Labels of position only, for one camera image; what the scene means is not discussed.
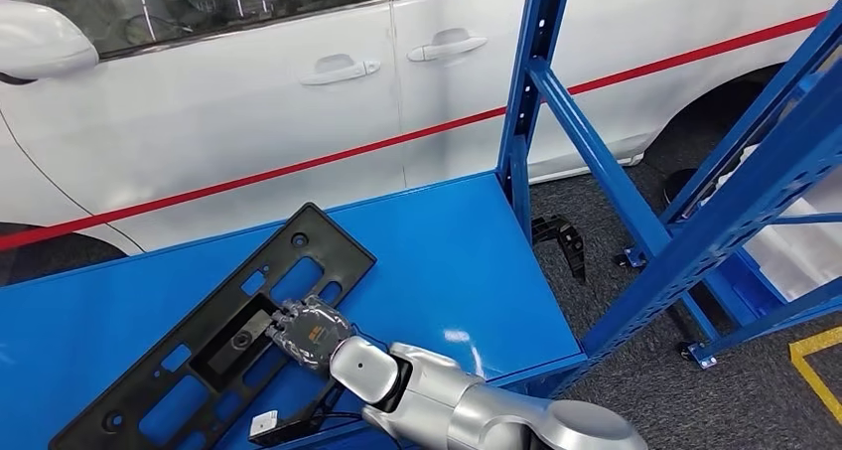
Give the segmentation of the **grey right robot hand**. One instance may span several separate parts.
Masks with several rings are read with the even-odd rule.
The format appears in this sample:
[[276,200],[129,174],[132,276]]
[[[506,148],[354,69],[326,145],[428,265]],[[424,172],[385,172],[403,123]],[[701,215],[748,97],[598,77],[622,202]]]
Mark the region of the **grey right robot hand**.
[[353,335],[349,320],[318,296],[284,300],[270,320],[264,334],[299,365],[319,375],[329,372],[333,353]]

